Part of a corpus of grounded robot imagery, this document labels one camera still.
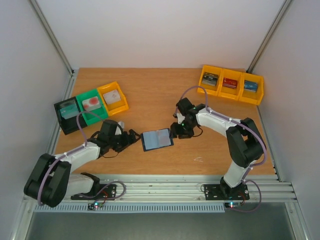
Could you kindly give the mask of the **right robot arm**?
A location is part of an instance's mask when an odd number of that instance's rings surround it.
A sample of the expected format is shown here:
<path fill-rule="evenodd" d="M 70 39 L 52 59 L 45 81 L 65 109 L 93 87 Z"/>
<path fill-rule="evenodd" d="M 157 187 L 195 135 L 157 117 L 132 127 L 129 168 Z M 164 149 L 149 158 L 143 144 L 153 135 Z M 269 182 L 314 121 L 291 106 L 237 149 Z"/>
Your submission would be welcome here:
<path fill-rule="evenodd" d="M 231 164 L 220 183 L 209 188 L 206 197 L 235 200 L 243 196 L 244 178 L 254 163 L 267 152 L 255 122 L 250 118 L 240 120 L 227 117 L 203 103 L 195 106 L 186 97 L 176 104 L 174 117 L 177 122 L 170 126 L 172 138 L 192 138 L 195 127 L 206 127 L 226 137 Z"/>

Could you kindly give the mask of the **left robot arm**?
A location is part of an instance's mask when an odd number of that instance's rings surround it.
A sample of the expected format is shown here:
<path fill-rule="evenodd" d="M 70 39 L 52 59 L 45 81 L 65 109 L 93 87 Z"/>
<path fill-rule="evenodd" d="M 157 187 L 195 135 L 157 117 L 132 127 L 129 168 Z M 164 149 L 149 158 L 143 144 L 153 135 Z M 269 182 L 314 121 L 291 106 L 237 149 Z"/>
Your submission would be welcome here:
<path fill-rule="evenodd" d="M 100 179 L 83 172 L 71 176 L 81 166 L 105 157 L 110 150 L 119 154 L 141 139 L 133 129 L 124 130 L 122 122 L 106 120 L 100 130 L 80 146 L 61 154 L 42 154 L 25 186 L 26 196 L 37 200 L 40 206 L 56 207 L 65 197 L 96 199 L 105 189 Z"/>

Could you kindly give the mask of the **white card stack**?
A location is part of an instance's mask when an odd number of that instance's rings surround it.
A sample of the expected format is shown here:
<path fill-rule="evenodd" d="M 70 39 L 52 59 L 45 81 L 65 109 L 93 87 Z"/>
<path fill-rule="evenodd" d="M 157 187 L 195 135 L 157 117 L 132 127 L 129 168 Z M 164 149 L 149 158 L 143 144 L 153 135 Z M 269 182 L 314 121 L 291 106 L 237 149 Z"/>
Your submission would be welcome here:
<path fill-rule="evenodd" d="M 114 103 L 119 102 L 121 100 L 121 96 L 120 96 L 118 90 L 116 90 L 116 89 L 109 91 L 109 92 L 106 92 L 102 96 L 103 96 L 103 99 L 105 100 L 107 105 L 114 104 Z"/>

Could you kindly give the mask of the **red spot card stack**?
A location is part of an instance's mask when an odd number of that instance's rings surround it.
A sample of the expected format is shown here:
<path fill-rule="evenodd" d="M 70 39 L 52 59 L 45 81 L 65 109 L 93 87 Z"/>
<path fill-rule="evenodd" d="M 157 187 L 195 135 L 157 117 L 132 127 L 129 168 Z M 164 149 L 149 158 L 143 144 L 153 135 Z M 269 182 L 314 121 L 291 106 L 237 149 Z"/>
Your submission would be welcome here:
<path fill-rule="evenodd" d="M 89 112 L 102 107 L 100 100 L 97 96 L 83 100 L 82 106 L 85 111 L 89 111 Z"/>

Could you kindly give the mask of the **black card stack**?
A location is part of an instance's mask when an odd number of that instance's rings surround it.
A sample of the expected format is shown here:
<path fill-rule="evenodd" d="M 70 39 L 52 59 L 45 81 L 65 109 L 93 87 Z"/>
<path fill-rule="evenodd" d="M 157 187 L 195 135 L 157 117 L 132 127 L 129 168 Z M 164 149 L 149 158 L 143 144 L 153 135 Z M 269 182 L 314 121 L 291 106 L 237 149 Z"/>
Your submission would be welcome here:
<path fill-rule="evenodd" d="M 215 87 L 218 83 L 218 79 L 219 79 L 219 75 L 210 73 L 210 72 L 204 72 L 201 82 L 205 85 Z"/>

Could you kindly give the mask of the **blue card stack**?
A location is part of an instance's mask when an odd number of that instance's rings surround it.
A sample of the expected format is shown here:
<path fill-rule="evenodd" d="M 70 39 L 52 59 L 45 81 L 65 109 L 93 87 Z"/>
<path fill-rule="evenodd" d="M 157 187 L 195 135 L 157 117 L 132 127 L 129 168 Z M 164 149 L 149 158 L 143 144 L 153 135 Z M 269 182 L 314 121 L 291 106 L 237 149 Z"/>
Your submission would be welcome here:
<path fill-rule="evenodd" d="M 244 90 L 250 92 L 257 92 L 258 90 L 258 83 L 254 81 L 245 80 L 244 81 Z"/>

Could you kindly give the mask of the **yellow bin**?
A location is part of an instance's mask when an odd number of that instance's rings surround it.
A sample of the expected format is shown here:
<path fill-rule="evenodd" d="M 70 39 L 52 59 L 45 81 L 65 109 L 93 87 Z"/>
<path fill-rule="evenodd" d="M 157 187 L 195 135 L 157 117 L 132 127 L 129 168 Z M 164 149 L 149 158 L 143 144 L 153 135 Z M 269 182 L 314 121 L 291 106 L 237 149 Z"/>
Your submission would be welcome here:
<path fill-rule="evenodd" d="M 264 96 L 264 77 L 245 72 L 241 80 L 239 101 L 259 106 Z"/>
<path fill-rule="evenodd" d="M 218 96 L 238 101 L 244 86 L 244 73 L 231 69 L 223 69 L 219 83 Z"/>
<path fill-rule="evenodd" d="M 203 87 L 208 95 L 217 96 L 222 85 L 223 69 L 221 67 L 204 65 L 198 85 Z"/>
<path fill-rule="evenodd" d="M 116 81 L 98 87 L 97 92 L 109 117 L 129 109 L 127 99 Z"/>

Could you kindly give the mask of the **green bin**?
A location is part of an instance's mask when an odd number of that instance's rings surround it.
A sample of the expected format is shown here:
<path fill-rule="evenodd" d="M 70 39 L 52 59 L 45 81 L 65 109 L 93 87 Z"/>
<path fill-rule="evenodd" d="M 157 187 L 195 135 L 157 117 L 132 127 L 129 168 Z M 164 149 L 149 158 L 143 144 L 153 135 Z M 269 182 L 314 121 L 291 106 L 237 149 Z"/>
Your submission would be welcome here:
<path fill-rule="evenodd" d="M 90 113 L 82 114 L 88 126 L 99 122 L 100 118 L 101 119 L 108 118 L 109 115 L 96 88 L 77 95 L 76 100 L 79 104 L 79 108 L 81 112 L 87 111 L 87 112 L 94 113 L 94 115 Z"/>

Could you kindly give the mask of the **black bin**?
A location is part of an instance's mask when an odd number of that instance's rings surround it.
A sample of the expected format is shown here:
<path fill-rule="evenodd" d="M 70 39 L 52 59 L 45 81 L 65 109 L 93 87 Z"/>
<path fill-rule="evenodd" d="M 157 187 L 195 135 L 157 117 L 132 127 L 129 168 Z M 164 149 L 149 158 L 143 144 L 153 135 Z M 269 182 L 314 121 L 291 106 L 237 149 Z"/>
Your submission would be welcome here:
<path fill-rule="evenodd" d="M 77 115 L 81 110 L 75 96 L 57 102 L 53 106 L 59 126 L 65 135 L 69 135 L 79 130 Z"/>

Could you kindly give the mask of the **yellow bin far right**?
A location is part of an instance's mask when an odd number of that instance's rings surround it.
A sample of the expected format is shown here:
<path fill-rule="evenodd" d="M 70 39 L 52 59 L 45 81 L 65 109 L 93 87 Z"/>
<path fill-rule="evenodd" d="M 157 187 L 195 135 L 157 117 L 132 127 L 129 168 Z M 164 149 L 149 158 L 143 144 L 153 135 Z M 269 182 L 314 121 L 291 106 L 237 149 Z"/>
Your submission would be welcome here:
<path fill-rule="evenodd" d="M 264 96 L 264 77 L 245 72 L 241 80 L 239 101 L 259 106 Z"/>

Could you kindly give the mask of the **right controller board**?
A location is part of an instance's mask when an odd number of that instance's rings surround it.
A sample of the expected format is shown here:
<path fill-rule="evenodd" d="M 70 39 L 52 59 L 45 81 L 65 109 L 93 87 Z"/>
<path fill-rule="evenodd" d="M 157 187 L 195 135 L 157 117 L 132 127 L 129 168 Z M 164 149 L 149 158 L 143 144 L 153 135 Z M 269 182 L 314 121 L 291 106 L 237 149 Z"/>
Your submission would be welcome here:
<path fill-rule="evenodd" d="M 225 208 L 227 209 L 235 209 L 235 208 L 239 208 L 242 206 L 241 202 L 225 202 L 224 203 Z"/>

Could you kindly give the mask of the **right corner aluminium profile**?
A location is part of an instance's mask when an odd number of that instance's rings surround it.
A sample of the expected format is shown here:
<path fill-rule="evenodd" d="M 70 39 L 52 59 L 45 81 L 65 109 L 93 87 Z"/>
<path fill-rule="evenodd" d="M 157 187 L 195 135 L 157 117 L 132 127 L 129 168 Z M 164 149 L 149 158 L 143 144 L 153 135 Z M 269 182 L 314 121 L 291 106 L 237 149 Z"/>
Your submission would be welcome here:
<path fill-rule="evenodd" d="M 259 45 L 251 63 L 249 64 L 246 73 L 252 74 L 254 69 L 256 68 L 259 60 L 263 56 L 265 50 L 267 49 L 269 43 L 271 42 L 274 34 L 276 33 L 277 29 L 281 25 L 283 19 L 285 18 L 287 12 L 289 11 L 291 5 L 293 4 L 294 0 L 284 0 L 281 4 L 275 18 L 273 19 L 270 27 L 268 28 L 261 44 Z"/>

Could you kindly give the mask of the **corner aluminium profile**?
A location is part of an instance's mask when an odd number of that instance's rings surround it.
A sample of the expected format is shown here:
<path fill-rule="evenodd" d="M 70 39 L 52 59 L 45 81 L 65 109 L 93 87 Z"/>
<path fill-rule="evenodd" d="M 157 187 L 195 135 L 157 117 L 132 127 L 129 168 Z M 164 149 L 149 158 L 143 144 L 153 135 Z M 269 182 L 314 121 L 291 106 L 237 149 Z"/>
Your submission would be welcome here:
<path fill-rule="evenodd" d="M 252 74 L 254 69 L 256 68 L 259 60 L 263 56 L 265 50 L 267 49 L 269 43 L 271 42 L 274 34 L 276 33 L 277 29 L 281 25 L 283 19 L 285 18 L 287 12 L 289 11 L 291 5 L 293 4 L 294 0 L 284 0 L 281 4 L 275 18 L 273 19 L 270 27 L 268 28 L 261 44 L 259 45 L 251 63 L 249 64 L 246 73 Z"/>
<path fill-rule="evenodd" d="M 44 31 L 46 32 L 50 42 L 54 46 L 56 52 L 58 53 L 60 59 L 62 60 L 68 74 L 70 77 L 74 76 L 75 70 L 72 68 L 67 56 L 65 55 L 56 35 L 54 34 L 54 31 L 52 30 L 45 14 L 43 13 L 39 3 L 37 0 L 28 0 L 30 6 L 32 7 L 33 11 L 35 12 L 35 15 L 39 19 Z"/>

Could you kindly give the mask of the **left corner aluminium profile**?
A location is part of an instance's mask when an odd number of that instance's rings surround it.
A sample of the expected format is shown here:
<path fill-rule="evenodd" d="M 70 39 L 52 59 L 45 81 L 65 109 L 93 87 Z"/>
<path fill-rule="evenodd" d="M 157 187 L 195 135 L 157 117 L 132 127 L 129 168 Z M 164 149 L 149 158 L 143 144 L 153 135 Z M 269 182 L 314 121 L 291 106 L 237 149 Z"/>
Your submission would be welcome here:
<path fill-rule="evenodd" d="M 65 55 L 56 35 L 54 34 L 54 31 L 52 30 L 45 14 L 43 13 L 39 3 L 37 0 L 28 0 L 30 6 L 32 7 L 33 11 L 35 12 L 35 15 L 39 19 L 44 31 L 46 32 L 50 42 L 54 46 L 56 52 L 58 53 L 60 59 L 62 60 L 68 74 L 70 77 L 74 76 L 75 70 L 72 68 L 67 56 Z"/>

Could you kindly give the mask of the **aluminium rail base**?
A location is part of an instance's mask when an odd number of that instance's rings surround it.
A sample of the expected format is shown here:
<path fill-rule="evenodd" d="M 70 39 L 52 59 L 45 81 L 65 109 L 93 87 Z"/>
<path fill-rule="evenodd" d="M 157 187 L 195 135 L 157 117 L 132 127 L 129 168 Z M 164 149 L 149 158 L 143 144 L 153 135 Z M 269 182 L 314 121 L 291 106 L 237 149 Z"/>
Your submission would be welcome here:
<path fill-rule="evenodd" d="M 97 174 L 101 183 L 122 181 L 126 193 L 117 202 L 141 203 L 202 203 L 204 184 L 218 184 L 220 175 L 171 174 Z M 260 188 L 263 203 L 296 202 L 297 197 L 290 182 L 280 181 L 277 175 L 249 175 Z"/>

